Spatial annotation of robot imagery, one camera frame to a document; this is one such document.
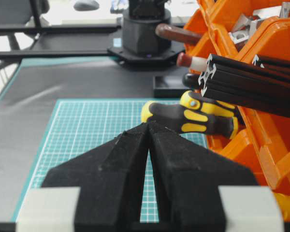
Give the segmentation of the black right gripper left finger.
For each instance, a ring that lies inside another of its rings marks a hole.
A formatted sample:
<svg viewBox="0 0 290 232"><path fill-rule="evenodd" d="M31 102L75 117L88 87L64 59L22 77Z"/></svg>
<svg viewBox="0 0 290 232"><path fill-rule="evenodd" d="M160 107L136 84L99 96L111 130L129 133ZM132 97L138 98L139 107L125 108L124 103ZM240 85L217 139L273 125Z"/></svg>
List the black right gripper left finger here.
<svg viewBox="0 0 290 232"><path fill-rule="evenodd" d="M74 218L77 232L124 232L140 221L148 125L50 169L42 187L80 187Z"/></svg>

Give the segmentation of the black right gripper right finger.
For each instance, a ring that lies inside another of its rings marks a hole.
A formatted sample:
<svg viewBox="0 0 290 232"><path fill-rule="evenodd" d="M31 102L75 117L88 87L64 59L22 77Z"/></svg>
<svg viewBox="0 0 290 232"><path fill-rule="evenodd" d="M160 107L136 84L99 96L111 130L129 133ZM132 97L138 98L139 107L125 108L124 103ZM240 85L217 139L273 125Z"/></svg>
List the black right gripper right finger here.
<svg viewBox="0 0 290 232"><path fill-rule="evenodd" d="M159 220L178 232L223 232L218 187L256 186L250 169L156 122L148 124Z"/></svg>

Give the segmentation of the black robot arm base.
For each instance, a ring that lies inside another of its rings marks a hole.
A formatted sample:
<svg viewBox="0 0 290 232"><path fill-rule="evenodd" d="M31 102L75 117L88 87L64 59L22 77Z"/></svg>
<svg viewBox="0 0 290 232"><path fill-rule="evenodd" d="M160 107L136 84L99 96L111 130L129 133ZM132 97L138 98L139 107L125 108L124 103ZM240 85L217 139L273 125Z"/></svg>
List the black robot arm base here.
<svg viewBox="0 0 290 232"><path fill-rule="evenodd" d="M171 13L164 0L130 0L124 10L121 31L111 35L108 52L128 63L161 63L184 51L180 42L159 37L155 30L171 23Z"/></svg>

